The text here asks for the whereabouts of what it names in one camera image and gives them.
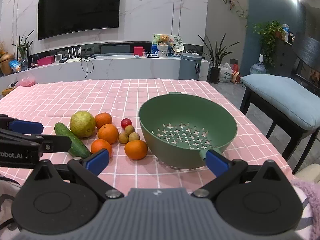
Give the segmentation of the brown longan top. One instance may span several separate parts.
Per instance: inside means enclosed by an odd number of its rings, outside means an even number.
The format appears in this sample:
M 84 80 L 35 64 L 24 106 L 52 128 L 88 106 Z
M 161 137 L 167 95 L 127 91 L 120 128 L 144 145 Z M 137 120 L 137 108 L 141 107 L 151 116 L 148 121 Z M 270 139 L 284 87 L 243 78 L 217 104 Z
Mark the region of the brown longan top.
M 131 133 L 135 132 L 135 128 L 132 125 L 127 125 L 124 131 L 127 135 L 130 135 Z

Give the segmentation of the pink box on console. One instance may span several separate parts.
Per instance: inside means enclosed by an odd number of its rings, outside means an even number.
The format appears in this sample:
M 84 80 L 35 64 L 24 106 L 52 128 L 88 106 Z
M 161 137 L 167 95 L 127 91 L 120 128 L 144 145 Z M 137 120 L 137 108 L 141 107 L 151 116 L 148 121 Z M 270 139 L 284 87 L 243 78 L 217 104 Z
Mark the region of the pink box on console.
M 48 64 L 52 64 L 55 62 L 55 56 L 54 55 L 50 55 L 50 56 L 46 56 L 46 57 L 43 57 L 41 59 L 38 59 L 37 60 L 37 65 L 38 66 L 45 66 L 45 65 L 48 65 Z

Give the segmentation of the pink checkered tablecloth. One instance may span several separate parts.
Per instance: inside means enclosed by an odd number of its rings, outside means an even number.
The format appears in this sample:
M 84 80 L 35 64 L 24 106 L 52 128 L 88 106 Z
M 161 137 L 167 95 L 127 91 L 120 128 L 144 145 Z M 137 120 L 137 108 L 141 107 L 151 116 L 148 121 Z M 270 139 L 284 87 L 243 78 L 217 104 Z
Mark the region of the pink checkered tablecloth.
M 238 132 L 225 150 L 225 157 L 240 158 L 253 165 L 261 165 L 267 159 L 272 159 L 288 179 L 293 179 L 288 163 L 263 133 L 204 81 L 142 79 L 36 84 L 18 87 L 5 96 L 1 100 L 1 113 L 21 120 L 40 122 L 45 134 L 53 134 L 57 122 L 68 125 L 71 116 L 77 111 L 88 111 L 93 115 L 109 113 L 116 126 L 119 126 L 122 119 L 128 118 L 135 128 L 139 128 L 140 106 L 146 100 L 168 92 L 181 92 L 212 100 L 234 116 Z M 176 187 L 193 192 L 211 181 L 214 175 L 206 168 L 174 170 L 160 164 L 150 154 L 142 160 L 133 161 L 125 155 L 123 145 L 114 144 L 112 159 L 100 178 L 122 193 L 128 193 L 132 188 Z

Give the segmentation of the brown longan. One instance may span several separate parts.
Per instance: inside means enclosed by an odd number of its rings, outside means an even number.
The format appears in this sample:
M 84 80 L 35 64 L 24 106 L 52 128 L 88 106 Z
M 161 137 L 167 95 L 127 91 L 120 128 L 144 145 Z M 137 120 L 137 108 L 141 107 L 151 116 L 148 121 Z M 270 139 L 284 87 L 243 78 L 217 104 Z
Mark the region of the brown longan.
M 132 125 L 127 125 L 124 131 L 127 135 L 130 135 L 131 133 L 135 132 L 135 128 Z
M 126 133 L 126 132 L 121 132 L 119 135 L 118 135 L 118 141 L 121 143 L 121 144 L 127 144 L 129 142 L 129 135 Z
M 129 139 L 129 142 L 134 141 L 134 140 L 139 140 L 140 135 L 136 132 L 132 132 L 129 134 L 128 139 Z

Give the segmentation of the grey trash bin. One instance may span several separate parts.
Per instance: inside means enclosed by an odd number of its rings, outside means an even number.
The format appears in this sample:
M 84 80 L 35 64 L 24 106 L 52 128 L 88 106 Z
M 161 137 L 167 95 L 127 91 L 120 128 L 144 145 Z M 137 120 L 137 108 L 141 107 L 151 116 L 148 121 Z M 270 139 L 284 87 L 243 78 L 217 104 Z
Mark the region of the grey trash bin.
M 202 57 L 200 55 L 183 53 L 180 58 L 178 78 L 180 80 L 198 80 L 201 62 Z

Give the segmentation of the orange back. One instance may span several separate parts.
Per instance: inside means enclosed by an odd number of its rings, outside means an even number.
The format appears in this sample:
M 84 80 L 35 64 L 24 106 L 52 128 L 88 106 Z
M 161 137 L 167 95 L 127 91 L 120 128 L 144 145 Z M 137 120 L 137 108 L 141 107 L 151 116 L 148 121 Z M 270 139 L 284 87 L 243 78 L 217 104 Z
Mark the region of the orange back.
M 108 113 L 99 113 L 95 116 L 95 124 L 97 129 L 100 129 L 106 124 L 112 124 L 112 116 Z

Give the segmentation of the orange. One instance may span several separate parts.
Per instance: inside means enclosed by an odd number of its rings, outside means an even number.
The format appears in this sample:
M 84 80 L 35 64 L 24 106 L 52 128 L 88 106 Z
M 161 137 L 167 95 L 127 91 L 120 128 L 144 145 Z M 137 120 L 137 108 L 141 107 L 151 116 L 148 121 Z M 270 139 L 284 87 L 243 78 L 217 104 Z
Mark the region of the orange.
M 106 149 L 109 153 L 109 156 L 112 155 L 112 146 L 109 142 L 104 139 L 97 139 L 91 144 L 91 153 L 97 153 L 102 149 Z
M 95 124 L 97 129 L 100 129 L 106 124 L 112 124 L 112 116 L 108 113 L 99 113 L 95 116 Z
M 130 159 L 141 160 L 147 156 L 148 146 L 142 140 L 134 140 L 125 145 L 124 151 Z
M 114 144 L 118 140 L 119 131 L 113 124 L 105 124 L 98 131 L 98 138 Z

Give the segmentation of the potted long-leaf plant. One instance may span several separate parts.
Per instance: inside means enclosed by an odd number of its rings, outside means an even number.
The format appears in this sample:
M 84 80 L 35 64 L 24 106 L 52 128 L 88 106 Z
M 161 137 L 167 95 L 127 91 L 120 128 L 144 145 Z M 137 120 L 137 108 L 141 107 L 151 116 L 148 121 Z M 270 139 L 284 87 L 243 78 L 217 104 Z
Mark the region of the potted long-leaf plant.
M 240 41 L 238 41 L 238 42 L 234 42 L 231 45 L 224 45 L 223 43 L 225 40 L 225 36 L 226 34 L 223 35 L 223 38 L 219 44 L 215 42 L 215 46 L 212 46 L 212 43 L 207 35 L 204 35 L 204 38 L 199 36 L 200 40 L 203 42 L 204 47 L 206 47 L 208 50 L 208 53 L 203 52 L 202 54 L 206 55 L 209 58 L 209 61 L 212 65 L 209 81 L 214 84 L 219 83 L 219 75 L 221 73 L 220 66 L 223 59 L 227 55 L 230 55 L 233 53 L 232 51 L 229 51 L 229 48 L 240 43 Z

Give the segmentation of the black wall television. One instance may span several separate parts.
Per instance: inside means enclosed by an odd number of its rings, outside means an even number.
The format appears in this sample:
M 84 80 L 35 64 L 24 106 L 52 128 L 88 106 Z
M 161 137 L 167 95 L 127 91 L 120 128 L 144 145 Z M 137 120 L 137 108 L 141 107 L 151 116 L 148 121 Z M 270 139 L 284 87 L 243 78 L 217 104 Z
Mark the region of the black wall television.
M 39 40 L 92 29 L 119 27 L 120 0 L 39 0 Z

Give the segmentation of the large green pear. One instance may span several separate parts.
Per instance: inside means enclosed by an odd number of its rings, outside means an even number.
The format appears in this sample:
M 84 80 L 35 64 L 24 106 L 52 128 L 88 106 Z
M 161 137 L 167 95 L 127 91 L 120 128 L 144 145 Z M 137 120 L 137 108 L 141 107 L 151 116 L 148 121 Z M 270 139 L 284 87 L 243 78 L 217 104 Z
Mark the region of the large green pear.
M 95 132 L 95 118 L 87 111 L 79 111 L 71 116 L 71 132 L 79 138 L 87 138 Z

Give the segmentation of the white marble tv console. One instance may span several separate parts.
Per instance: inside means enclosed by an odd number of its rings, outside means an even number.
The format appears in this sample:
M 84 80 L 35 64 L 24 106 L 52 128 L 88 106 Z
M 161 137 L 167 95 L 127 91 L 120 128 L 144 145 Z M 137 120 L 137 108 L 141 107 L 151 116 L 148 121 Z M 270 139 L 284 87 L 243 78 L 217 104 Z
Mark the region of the white marble tv console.
M 98 56 L 88 62 L 52 63 L 1 77 L 1 90 L 30 77 L 36 83 L 81 80 L 178 79 L 179 57 L 147 58 L 133 55 Z

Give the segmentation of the brown longan left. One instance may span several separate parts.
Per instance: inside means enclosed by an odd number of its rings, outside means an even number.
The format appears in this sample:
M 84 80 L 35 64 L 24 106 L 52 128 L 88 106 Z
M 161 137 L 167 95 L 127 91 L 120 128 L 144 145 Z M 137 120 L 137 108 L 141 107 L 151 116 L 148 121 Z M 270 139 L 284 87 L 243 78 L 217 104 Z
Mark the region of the brown longan left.
M 127 144 L 129 142 L 129 135 L 126 133 L 126 132 L 121 132 L 119 135 L 118 135 L 118 141 L 121 143 L 121 144 Z

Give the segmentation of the dark drawer cabinet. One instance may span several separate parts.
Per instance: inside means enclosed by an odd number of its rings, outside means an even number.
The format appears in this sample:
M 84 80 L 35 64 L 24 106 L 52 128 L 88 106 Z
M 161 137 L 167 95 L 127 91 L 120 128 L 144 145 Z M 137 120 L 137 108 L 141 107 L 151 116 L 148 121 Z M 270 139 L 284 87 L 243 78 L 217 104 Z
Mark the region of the dark drawer cabinet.
M 273 54 L 273 73 L 277 76 L 291 77 L 297 56 L 293 46 L 283 40 L 276 39 L 276 48 Z

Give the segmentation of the leafy plant on cabinet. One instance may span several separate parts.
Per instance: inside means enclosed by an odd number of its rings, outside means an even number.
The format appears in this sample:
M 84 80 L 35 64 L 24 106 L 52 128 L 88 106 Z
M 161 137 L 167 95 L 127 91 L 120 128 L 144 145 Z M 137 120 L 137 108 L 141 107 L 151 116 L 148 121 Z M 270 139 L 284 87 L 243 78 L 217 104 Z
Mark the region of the leafy plant on cabinet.
M 253 32 L 260 35 L 261 52 L 264 56 L 265 66 L 273 68 L 273 55 L 276 50 L 277 40 L 283 40 L 285 36 L 282 25 L 275 20 L 258 23 L 254 25 Z

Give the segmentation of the green cucumber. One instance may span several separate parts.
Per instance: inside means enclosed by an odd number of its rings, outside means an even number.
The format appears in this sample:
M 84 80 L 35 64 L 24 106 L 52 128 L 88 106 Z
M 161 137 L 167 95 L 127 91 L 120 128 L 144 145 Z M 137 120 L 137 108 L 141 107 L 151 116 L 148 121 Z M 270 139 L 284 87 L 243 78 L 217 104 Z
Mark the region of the green cucumber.
M 71 140 L 71 148 L 68 150 L 68 153 L 72 157 L 80 157 L 85 159 L 91 155 L 90 150 L 84 145 L 84 143 L 74 135 L 71 130 L 63 123 L 56 123 L 54 126 L 54 131 L 56 135 L 69 137 Z

